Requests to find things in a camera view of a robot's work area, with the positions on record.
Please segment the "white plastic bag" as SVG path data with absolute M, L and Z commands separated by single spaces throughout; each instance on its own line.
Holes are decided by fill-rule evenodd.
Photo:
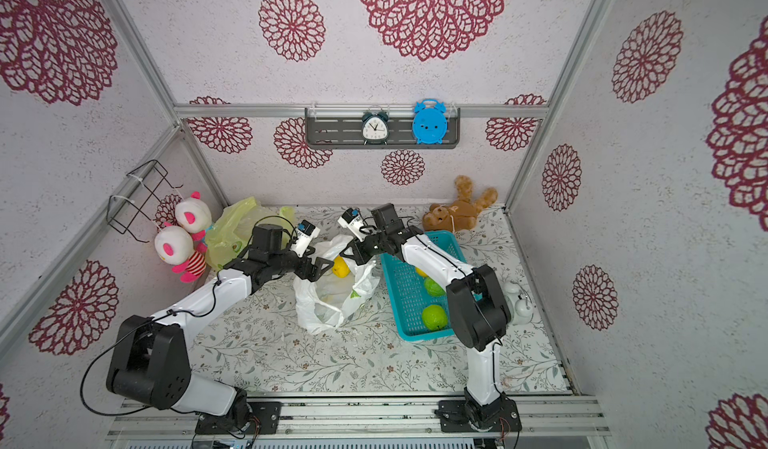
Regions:
M 379 285 L 374 259 L 363 265 L 347 258 L 343 261 L 349 269 L 344 277 L 329 271 L 316 282 L 298 276 L 293 280 L 298 324 L 312 335 L 338 329 L 374 295 Z

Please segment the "yellow-green plastic bag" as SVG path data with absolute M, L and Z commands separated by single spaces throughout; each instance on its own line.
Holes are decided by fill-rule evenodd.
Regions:
M 253 196 L 226 207 L 204 238 L 206 262 L 211 270 L 221 270 L 235 258 L 248 243 L 253 227 L 263 224 L 278 225 L 291 232 L 297 224 L 295 208 L 267 207 Z

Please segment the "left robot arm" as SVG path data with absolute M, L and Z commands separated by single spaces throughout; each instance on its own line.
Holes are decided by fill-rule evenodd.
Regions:
M 220 433 L 246 432 L 255 422 L 246 391 L 193 371 L 189 351 L 205 327 L 265 284 L 289 273 L 315 282 L 331 269 L 331 261 L 313 255 L 319 233 L 307 220 L 291 231 L 256 225 L 213 280 L 151 316 L 127 318 L 105 351 L 107 390 L 142 409 L 198 414 Z

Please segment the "green apple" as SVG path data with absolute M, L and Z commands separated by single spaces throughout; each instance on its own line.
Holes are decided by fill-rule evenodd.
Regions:
M 432 278 L 427 277 L 424 279 L 424 288 L 431 297 L 438 298 L 445 295 L 445 290 Z
M 445 309 L 437 304 L 429 305 L 422 311 L 422 322 L 430 332 L 443 330 L 449 325 L 449 316 Z

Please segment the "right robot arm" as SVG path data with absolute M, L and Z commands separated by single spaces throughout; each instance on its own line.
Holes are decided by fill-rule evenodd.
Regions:
M 338 224 L 354 235 L 342 256 L 363 264 L 388 254 L 422 270 L 445 290 L 450 326 L 467 348 L 464 406 L 459 413 L 439 409 L 438 417 L 480 432 L 496 424 L 519 431 L 521 425 L 513 423 L 518 411 L 499 385 L 502 337 L 512 315 L 494 269 L 453 257 L 421 229 L 404 223 L 391 203 L 374 209 L 372 218 L 374 225 L 368 227 L 359 209 L 342 213 Z

